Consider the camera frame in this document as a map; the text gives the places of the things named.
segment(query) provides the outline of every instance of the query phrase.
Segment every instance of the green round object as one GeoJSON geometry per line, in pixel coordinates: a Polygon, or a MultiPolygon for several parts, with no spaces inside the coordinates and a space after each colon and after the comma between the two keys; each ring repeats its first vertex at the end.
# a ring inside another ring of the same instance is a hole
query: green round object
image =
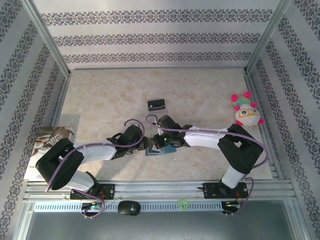
{"type": "Polygon", "coordinates": [[[178,201],[178,208],[180,210],[187,210],[188,206],[189,206],[189,203],[188,203],[187,200],[181,199],[181,200],[178,201]]]}

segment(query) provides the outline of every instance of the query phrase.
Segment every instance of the damask pattern stripe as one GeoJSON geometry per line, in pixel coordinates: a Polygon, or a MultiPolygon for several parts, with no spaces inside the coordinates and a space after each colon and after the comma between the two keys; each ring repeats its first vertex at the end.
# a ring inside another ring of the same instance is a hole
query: damask pattern stripe
{"type": "Polygon", "coordinates": [[[314,63],[310,60],[307,51],[305,51],[305,48],[289,23],[287,17],[284,16],[281,19],[277,28],[285,40],[301,75],[304,77],[304,80],[310,88],[310,92],[320,109],[320,74],[317,72],[314,63]]]}
{"type": "Polygon", "coordinates": [[[21,160],[19,161],[19,165],[14,174],[14,180],[12,181],[12,186],[10,187],[9,193],[6,197],[7,201],[3,206],[4,211],[1,212],[1,218],[0,218],[0,239],[1,240],[6,239],[6,233],[12,221],[12,214],[17,206],[16,201],[18,200],[18,196],[20,195],[20,192],[21,192],[22,182],[24,180],[24,175],[29,163],[32,149],[34,147],[36,137],[41,127],[42,121],[45,117],[46,110],[51,98],[51,94],[55,87],[55,83],[57,81],[57,76],[59,72],[60,72],[60,69],[57,63],[55,63],[53,65],[52,71],[50,73],[50,77],[47,81],[46,87],[41,97],[41,102],[38,106],[38,110],[34,117],[33,124],[29,132],[29,136],[27,137],[27,142],[25,143],[23,154],[21,155],[21,160]]]}
{"type": "Polygon", "coordinates": [[[301,160],[297,153],[295,143],[293,141],[293,138],[291,137],[290,131],[288,130],[287,122],[280,108],[279,102],[276,97],[276,93],[273,90],[268,73],[266,71],[266,68],[261,58],[258,60],[255,67],[259,73],[265,94],[268,98],[269,105],[273,113],[273,117],[276,121],[278,130],[281,135],[282,143],[287,152],[288,160],[292,165],[293,174],[296,177],[296,181],[298,183],[299,189],[303,193],[302,194],[303,201],[304,201],[304,204],[307,206],[309,218],[313,222],[312,226],[315,228],[317,237],[320,238],[320,222],[319,222],[320,212],[319,212],[319,208],[317,207],[317,201],[316,201],[316,198],[313,196],[313,191],[310,190],[311,185],[308,182],[306,171],[301,166],[301,160]]]}
{"type": "Polygon", "coordinates": [[[67,64],[182,62],[182,61],[247,61],[251,52],[140,52],[64,55],[67,64]]]}
{"type": "Polygon", "coordinates": [[[7,0],[4,2],[0,11],[0,43],[10,29],[11,24],[17,18],[21,9],[22,4],[19,0],[7,0]]]}
{"type": "Polygon", "coordinates": [[[294,4],[300,10],[300,13],[304,16],[306,22],[311,27],[312,31],[316,35],[316,38],[320,41],[320,7],[315,0],[294,0],[294,4]]]}
{"type": "Polygon", "coordinates": [[[311,159],[314,161],[313,164],[318,169],[318,174],[320,175],[320,143],[318,142],[318,138],[315,136],[315,130],[310,124],[309,118],[306,116],[304,106],[301,104],[295,86],[291,82],[286,67],[272,40],[270,40],[265,46],[265,50],[269,55],[276,75],[278,76],[280,84],[283,87],[284,94],[287,96],[295,120],[298,124],[300,132],[302,133],[303,140],[305,141],[305,145],[308,148],[311,159]]]}
{"type": "Polygon", "coordinates": [[[55,36],[58,47],[133,44],[256,44],[260,33],[138,33],[55,36]]]}
{"type": "Polygon", "coordinates": [[[19,40],[16,49],[1,74],[0,80],[0,111],[6,102],[6,98],[11,91],[13,83],[16,81],[20,68],[25,62],[26,56],[38,34],[35,25],[30,21],[27,28],[23,32],[22,38],[19,40]]]}
{"type": "Polygon", "coordinates": [[[8,129],[6,131],[7,134],[3,137],[0,146],[0,180],[2,179],[2,175],[6,170],[6,165],[8,164],[8,160],[11,156],[13,147],[16,144],[18,134],[27,115],[32,97],[36,91],[41,74],[47,63],[49,54],[50,51],[44,44],[35,62],[27,84],[24,87],[18,106],[16,107],[16,111],[13,114],[13,118],[9,123],[8,129]]]}
{"type": "Polygon", "coordinates": [[[47,26],[130,23],[266,23],[272,9],[179,9],[54,12],[41,14],[47,26]]]}

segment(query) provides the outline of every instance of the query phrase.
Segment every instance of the marble floor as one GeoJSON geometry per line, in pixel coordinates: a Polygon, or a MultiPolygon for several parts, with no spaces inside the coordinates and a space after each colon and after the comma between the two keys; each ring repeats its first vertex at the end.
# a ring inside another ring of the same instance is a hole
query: marble floor
{"type": "MultiPolygon", "coordinates": [[[[163,98],[169,115],[181,126],[228,128],[235,122],[232,94],[247,91],[241,69],[96,69],[75,70],[65,97],[59,126],[72,126],[75,141],[103,141],[124,132],[124,122],[136,118],[147,127],[147,101],[163,98]]],[[[261,140],[257,126],[250,132],[261,140]]],[[[111,161],[79,167],[99,180],[219,180],[229,163],[217,149],[183,147],[161,156],[144,151],[111,161]]],[[[254,169],[254,179],[272,179],[268,164],[254,169]]]]}

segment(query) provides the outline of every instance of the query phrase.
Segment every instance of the plush toy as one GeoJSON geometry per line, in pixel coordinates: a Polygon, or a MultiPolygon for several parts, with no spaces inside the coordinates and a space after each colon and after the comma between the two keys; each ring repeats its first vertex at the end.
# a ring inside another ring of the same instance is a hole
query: plush toy
{"type": "Polygon", "coordinates": [[[242,96],[232,95],[231,101],[234,105],[236,124],[240,126],[254,126],[256,124],[264,124],[264,120],[260,116],[260,112],[255,109],[258,104],[251,102],[251,92],[247,91],[242,96]]]}

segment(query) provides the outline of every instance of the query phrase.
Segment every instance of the patterned wallpaper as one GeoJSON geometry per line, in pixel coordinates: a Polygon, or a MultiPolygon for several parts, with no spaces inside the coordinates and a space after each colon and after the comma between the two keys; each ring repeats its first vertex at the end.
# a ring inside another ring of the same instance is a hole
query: patterned wallpaper
{"type": "Polygon", "coordinates": [[[251,73],[284,175],[320,239],[319,3],[294,0],[251,73]]]}
{"type": "Polygon", "coordinates": [[[279,0],[34,0],[70,69],[245,67],[279,0]]]}
{"type": "Polygon", "coordinates": [[[49,126],[63,73],[19,0],[0,0],[0,240],[20,209],[39,128],[49,126]]]}

